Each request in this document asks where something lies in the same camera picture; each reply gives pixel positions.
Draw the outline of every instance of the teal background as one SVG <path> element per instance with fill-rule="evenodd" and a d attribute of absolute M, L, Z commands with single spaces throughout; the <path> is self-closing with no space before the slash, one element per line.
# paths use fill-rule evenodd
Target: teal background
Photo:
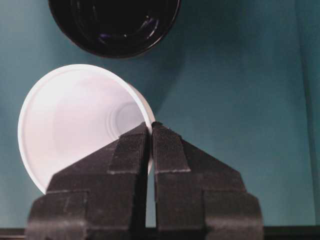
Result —
<path fill-rule="evenodd" d="M 320 1 L 184 0 L 146 54 L 107 59 L 59 30 L 45 0 L 0 0 L 0 228 L 25 226 L 41 195 L 21 161 L 20 108 L 43 75 L 106 68 L 158 121 L 239 170 L 265 225 L 320 224 Z M 147 226 L 155 225 L 153 174 Z"/>

